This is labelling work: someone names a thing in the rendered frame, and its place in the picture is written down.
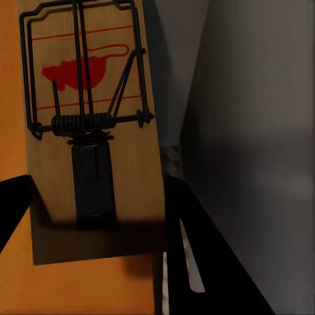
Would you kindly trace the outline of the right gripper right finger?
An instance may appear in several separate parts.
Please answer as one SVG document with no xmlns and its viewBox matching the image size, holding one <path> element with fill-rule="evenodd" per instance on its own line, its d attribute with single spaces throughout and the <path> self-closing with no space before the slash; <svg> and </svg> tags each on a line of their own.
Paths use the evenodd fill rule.
<svg viewBox="0 0 315 315">
<path fill-rule="evenodd" d="M 275 315 L 189 185 L 164 185 L 169 315 Z M 205 293 L 191 290 L 180 219 Z"/>
</svg>

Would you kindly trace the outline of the mousetrap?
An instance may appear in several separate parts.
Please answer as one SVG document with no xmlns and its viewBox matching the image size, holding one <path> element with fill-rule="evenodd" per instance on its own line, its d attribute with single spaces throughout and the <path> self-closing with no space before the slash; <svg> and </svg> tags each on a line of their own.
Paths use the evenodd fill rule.
<svg viewBox="0 0 315 315">
<path fill-rule="evenodd" d="M 33 265 L 167 252 L 143 0 L 16 0 Z"/>
</svg>

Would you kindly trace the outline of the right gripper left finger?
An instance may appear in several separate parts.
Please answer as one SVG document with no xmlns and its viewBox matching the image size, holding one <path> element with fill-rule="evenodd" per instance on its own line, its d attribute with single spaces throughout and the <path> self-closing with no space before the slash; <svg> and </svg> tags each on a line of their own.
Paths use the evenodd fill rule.
<svg viewBox="0 0 315 315">
<path fill-rule="evenodd" d="M 27 174 L 0 182 L 0 253 L 30 208 L 30 192 Z"/>
</svg>

